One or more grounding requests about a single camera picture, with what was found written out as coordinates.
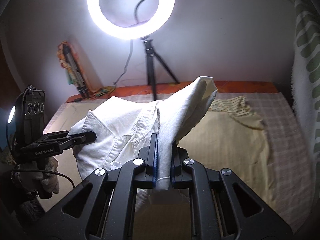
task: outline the silver bolt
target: silver bolt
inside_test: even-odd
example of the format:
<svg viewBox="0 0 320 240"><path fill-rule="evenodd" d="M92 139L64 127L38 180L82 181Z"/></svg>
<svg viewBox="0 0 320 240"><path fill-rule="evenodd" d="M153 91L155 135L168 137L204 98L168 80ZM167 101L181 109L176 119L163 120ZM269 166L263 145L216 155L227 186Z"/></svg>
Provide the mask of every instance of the silver bolt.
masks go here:
<svg viewBox="0 0 320 240"><path fill-rule="evenodd" d="M232 171L230 169L224 168L222 169L221 173L223 175L229 176L232 173Z"/></svg>
<svg viewBox="0 0 320 240"><path fill-rule="evenodd" d="M98 168L94 171L94 174L96 174L97 176L102 176L103 174L105 174L105 170L103 168Z"/></svg>
<svg viewBox="0 0 320 240"><path fill-rule="evenodd" d="M186 165L192 165L192 164L195 163L195 161L194 161L193 159L189 159L189 158L185 159L183 162L184 162Z"/></svg>
<svg viewBox="0 0 320 240"><path fill-rule="evenodd" d="M134 159L134 160L133 160L133 164L135 164L135 165L141 165L141 164L143 164L143 160L140 159L140 158Z"/></svg>

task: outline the black tripod stand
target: black tripod stand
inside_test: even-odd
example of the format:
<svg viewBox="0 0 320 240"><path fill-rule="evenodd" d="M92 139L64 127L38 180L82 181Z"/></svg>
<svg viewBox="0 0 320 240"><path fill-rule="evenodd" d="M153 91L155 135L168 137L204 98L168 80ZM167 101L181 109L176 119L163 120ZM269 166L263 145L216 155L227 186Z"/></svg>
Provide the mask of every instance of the black tripod stand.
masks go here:
<svg viewBox="0 0 320 240"><path fill-rule="evenodd" d="M157 100L157 93L156 93L156 78L155 78L155 70L153 66L153 56L156 56L158 61L161 63L161 65L164 67L164 69L169 73L169 75L173 78L176 84L179 84L180 82L176 78L176 76L171 72L170 68L167 66L167 64L163 61L163 59L155 52L151 42L152 40L149 40L148 37L142 38L143 44L146 47L146 56L147 56L147 75L148 75L148 85L152 87L152 93L153 93L153 100Z"/></svg>

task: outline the white wall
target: white wall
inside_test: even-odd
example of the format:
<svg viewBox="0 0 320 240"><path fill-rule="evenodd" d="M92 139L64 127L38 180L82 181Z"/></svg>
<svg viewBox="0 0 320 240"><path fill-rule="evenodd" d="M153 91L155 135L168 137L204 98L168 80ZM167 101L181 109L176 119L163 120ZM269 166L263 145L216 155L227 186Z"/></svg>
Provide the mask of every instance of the white wall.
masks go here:
<svg viewBox="0 0 320 240"><path fill-rule="evenodd" d="M128 26L135 23L133 8L138 1L100 3L109 20ZM157 0L146 1L140 18L150 18L156 7ZM63 40L75 45L95 86L112 85L123 71L129 41L102 32L92 21L86 0L11 0L0 20L0 38L6 40L6 56L13 60L10 67L16 67L25 84L46 91L49 116L77 93L74 86L67 85L56 57L57 45ZM290 0L176 0L171 17L151 38L181 81L208 75L216 80L288 85L294 28ZM133 49L120 86L146 83L141 41L135 40ZM158 82L171 81L160 67L156 78Z"/></svg>

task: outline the gloved hand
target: gloved hand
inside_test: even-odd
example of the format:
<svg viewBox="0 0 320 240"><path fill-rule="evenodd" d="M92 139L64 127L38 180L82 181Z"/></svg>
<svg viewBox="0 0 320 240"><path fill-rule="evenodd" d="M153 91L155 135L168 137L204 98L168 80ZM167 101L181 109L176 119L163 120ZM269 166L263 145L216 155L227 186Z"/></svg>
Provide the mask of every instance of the gloved hand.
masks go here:
<svg viewBox="0 0 320 240"><path fill-rule="evenodd" d="M45 165L46 171L55 171L57 172L58 167L58 161L54 157L49 157L47 160L47 163ZM33 169L38 170L37 163L31 162L31 163L23 163L20 164L20 169ZM53 192L55 194L59 193L59 181L58 176L55 174L49 174L49 173L41 173L41 172L20 172L19 173L19 179L21 185L31 192L36 190L36 180L40 180L41 184L45 191L47 192Z"/></svg>

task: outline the ring light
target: ring light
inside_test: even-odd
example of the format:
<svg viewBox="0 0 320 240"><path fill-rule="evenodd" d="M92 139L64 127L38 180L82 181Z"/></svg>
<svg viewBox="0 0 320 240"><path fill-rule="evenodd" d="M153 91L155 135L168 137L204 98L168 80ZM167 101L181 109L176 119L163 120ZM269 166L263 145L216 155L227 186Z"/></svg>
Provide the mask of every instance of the ring light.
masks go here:
<svg viewBox="0 0 320 240"><path fill-rule="evenodd" d="M154 16L146 23L123 28L114 25L103 15L99 0L87 0L89 13L95 24L105 33L124 40L145 37L158 30L169 19L175 0L159 0L159 5Z"/></svg>

